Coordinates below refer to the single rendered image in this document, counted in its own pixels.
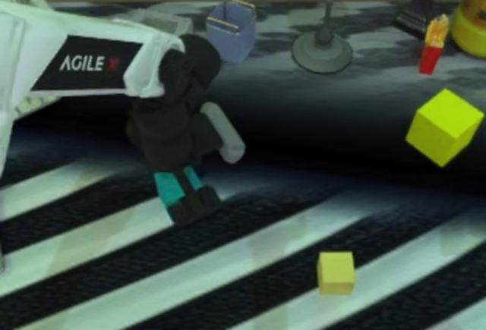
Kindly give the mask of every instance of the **yellow jar base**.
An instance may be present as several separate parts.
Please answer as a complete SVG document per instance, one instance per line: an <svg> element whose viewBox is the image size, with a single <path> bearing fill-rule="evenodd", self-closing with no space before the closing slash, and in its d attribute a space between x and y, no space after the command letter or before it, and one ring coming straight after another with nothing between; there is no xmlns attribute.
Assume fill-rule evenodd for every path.
<svg viewBox="0 0 486 330"><path fill-rule="evenodd" d="M450 32L464 52L478 58L486 58L486 28L472 24L464 17L461 8L454 14Z"/></svg>

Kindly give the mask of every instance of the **cube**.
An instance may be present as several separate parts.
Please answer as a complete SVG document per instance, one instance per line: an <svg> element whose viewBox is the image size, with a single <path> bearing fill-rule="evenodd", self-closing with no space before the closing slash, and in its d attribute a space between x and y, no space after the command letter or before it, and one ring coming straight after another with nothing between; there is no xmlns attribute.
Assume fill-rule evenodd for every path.
<svg viewBox="0 0 486 330"><path fill-rule="evenodd" d="M317 282L320 294L351 294L355 287L355 261L352 253L320 253L317 262Z"/></svg>
<svg viewBox="0 0 486 330"><path fill-rule="evenodd" d="M406 141L439 167L471 143L484 114L445 89L415 113Z"/></svg>

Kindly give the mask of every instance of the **red x logo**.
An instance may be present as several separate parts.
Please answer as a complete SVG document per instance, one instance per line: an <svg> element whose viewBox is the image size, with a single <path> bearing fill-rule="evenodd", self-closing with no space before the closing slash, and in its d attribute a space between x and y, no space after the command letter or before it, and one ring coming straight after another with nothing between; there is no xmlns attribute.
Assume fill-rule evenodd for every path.
<svg viewBox="0 0 486 330"><path fill-rule="evenodd" d="M114 72L118 70L119 63L120 63L120 58L116 58L116 57L108 58L108 61L106 62L106 70L108 72Z"/></svg>

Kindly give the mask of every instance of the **french fries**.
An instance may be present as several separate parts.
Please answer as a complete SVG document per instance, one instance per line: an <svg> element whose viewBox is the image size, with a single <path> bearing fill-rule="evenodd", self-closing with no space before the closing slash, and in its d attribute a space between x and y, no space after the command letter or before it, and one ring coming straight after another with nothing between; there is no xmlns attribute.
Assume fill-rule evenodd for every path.
<svg viewBox="0 0 486 330"><path fill-rule="evenodd" d="M425 35L425 46L443 48L447 34L449 34L449 29L449 18L445 14L433 19L428 24L427 34Z"/></svg>

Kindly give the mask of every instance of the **bottle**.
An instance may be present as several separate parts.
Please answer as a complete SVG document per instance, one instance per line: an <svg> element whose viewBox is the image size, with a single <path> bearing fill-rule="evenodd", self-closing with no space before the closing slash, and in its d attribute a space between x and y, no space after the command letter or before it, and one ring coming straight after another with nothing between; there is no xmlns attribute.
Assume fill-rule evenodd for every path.
<svg viewBox="0 0 486 330"><path fill-rule="evenodd" d="M486 0L462 0L450 32L464 52L486 58Z"/></svg>

